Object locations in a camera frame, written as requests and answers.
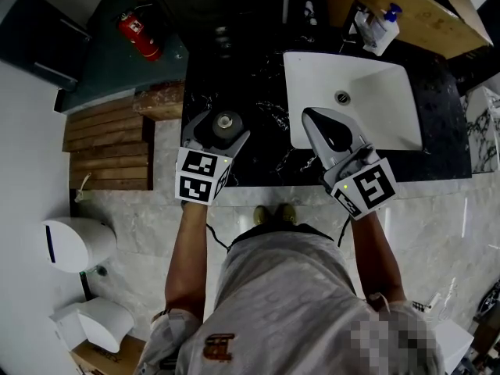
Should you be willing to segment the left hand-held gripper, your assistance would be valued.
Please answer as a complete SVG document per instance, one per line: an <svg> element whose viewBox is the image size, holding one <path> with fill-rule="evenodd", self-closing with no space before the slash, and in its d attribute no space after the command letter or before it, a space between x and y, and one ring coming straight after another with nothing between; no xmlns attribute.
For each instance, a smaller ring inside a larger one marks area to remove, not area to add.
<svg viewBox="0 0 500 375"><path fill-rule="evenodd" d="M210 114L201 112L182 130L175 166L175 197L203 205L211 205L226 185L234 157L251 134L246 130L227 148L213 147Z"/></svg>

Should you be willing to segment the grey metal bottle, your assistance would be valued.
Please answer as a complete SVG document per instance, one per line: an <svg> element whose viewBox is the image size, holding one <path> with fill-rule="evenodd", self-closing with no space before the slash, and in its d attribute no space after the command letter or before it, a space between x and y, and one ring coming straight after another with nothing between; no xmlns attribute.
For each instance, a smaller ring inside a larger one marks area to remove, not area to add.
<svg viewBox="0 0 500 375"><path fill-rule="evenodd" d="M230 110L208 111L195 126L195 138L206 148L229 148L245 131L241 116Z"/></svg>

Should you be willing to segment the person's right forearm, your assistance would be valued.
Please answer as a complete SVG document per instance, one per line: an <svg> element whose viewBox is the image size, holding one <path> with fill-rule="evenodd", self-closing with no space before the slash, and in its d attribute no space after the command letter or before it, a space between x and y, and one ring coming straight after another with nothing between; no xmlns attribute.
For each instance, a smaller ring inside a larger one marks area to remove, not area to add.
<svg viewBox="0 0 500 375"><path fill-rule="evenodd" d="M406 300L395 256L377 214L371 212L351 220L355 261L362 291L376 311L385 310L385 302Z"/></svg>

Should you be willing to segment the black marble countertop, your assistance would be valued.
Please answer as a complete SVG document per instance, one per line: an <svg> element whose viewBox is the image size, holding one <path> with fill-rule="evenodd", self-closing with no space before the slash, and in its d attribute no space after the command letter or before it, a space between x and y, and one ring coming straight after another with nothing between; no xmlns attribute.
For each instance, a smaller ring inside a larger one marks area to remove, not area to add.
<svg viewBox="0 0 500 375"><path fill-rule="evenodd" d="M283 54L287 50L361 55L345 45L334 27L283 25L227 59L194 52L189 56L182 120L204 111L232 109L251 134L235 159L229 183L237 187L316 185L320 161L290 141ZM471 158L466 120L455 78L446 60L402 41L384 60L402 65L409 75L423 132L419 152L383 150L399 182L466 179Z"/></svg>

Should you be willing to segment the white sink basin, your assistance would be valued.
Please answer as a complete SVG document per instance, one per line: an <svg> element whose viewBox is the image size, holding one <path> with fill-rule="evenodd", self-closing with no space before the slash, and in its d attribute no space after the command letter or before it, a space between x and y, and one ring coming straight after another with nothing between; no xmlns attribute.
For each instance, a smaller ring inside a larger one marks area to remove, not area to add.
<svg viewBox="0 0 500 375"><path fill-rule="evenodd" d="M378 149L422 150L416 103L403 66L320 52L285 52L283 57L294 148L311 147L302 111L319 107L353 118ZM337 91L346 91L351 102L337 104Z"/></svg>

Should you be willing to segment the brown wooden block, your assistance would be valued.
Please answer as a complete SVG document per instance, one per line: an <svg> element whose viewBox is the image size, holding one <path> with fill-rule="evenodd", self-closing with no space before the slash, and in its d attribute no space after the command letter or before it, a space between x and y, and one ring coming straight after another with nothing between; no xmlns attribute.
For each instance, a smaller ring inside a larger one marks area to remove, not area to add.
<svg viewBox="0 0 500 375"><path fill-rule="evenodd" d="M183 80L153 85L147 91L137 91L132 109L155 122L181 120L184 105Z"/></svg>

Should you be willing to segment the person's right olive shoe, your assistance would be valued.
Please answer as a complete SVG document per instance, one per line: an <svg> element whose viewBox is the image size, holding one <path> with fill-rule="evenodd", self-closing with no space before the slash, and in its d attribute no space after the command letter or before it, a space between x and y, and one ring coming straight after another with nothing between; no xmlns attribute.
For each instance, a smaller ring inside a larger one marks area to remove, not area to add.
<svg viewBox="0 0 500 375"><path fill-rule="evenodd" d="M297 215L293 205L288 203L283 203L278 205L274 213L274 218L281 222L296 224Z"/></svg>

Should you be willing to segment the person's olive shoe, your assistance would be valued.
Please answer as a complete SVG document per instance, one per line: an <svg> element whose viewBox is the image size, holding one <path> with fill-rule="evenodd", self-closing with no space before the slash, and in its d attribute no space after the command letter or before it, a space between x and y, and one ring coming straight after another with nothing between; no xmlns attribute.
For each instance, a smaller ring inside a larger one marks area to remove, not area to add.
<svg viewBox="0 0 500 375"><path fill-rule="evenodd" d="M278 205L274 213L274 218L281 222L296 224L297 215L293 205L288 203L283 203Z"/></svg>
<svg viewBox="0 0 500 375"><path fill-rule="evenodd" d="M268 223L272 214L267 207L258 205L253 212L253 222L256 226Z"/></svg>

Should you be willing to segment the person's left olive shoe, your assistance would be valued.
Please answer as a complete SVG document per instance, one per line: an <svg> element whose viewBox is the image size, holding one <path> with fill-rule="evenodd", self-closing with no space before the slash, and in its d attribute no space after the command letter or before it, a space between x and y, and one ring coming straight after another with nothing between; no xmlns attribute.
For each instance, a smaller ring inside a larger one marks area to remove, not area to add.
<svg viewBox="0 0 500 375"><path fill-rule="evenodd" d="M267 207L258 205L253 212L253 222L256 226L268 223L272 214Z"/></svg>

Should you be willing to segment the black ribbed object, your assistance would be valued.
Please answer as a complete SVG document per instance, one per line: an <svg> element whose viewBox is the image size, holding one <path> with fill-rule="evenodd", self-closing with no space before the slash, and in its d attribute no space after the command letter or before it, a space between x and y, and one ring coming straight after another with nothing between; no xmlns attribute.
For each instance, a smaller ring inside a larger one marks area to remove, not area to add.
<svg viewBox="0 0 500 375"><path fill-rule="evenodd" d="M233 32L227 26L214 29L213 53L221 59L229 59L233 53Z"/></svg>

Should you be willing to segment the white marble patterned cabinet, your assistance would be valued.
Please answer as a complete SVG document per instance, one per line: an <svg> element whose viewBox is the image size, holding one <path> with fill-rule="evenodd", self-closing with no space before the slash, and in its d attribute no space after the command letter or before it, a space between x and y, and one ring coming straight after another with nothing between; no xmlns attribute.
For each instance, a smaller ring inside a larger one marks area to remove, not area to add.
<svg viewBox="0 0 500 375"><path fill-rule="evenodd" d="M500 95L480 86L463 104L472 173L500 171Z"/></svg>

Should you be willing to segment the white trash bin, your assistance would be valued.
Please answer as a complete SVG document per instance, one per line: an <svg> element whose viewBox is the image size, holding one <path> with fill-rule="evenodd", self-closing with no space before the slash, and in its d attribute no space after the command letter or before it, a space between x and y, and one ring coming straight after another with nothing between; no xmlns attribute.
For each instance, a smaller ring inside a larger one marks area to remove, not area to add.
<svg viewBox="0 0 500 375"><path fill-rule="evenodd" d="M48 261L66 273L91 270L116 251L116 235L102 221L83 217L59 217L42 222Z"/></svg>

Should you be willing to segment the person's grey patterned shirt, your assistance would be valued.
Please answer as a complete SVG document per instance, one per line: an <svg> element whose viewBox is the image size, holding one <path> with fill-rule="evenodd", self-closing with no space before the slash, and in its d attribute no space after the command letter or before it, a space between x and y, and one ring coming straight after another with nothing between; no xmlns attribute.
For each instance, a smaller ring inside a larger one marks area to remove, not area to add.
<svg viewBox="0 0 500 375"><path fill-rule="evenodd" d="M445 366L411 303L359 298L331 240L286 231L231 248L207 320L161 312L134 375L445 375Z"/></svg>

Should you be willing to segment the dark grey cabinet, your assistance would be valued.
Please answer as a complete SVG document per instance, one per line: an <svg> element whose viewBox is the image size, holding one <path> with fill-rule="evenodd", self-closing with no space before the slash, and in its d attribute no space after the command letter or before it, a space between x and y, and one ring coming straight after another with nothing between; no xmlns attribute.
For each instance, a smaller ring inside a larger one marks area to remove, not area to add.
<svg viewBox="0 0 500 375"><path fill-rule="evenodd" d="M84 28L45 0L0 0L0 61L72 92L90 42Z"/></svg>

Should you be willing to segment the white paper dispenser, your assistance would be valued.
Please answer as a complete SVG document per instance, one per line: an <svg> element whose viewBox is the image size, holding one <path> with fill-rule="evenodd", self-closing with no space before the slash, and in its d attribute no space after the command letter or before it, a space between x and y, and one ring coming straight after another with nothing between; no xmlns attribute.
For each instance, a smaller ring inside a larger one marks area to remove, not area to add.
<svg viewBox="0 0 500 375"><path fill-rule="evenodd" d="M117 353L122 340L134 327L134 318L126 308L102 297L67 305L48 319L56 337L69 352L88 341Z"/></svg>

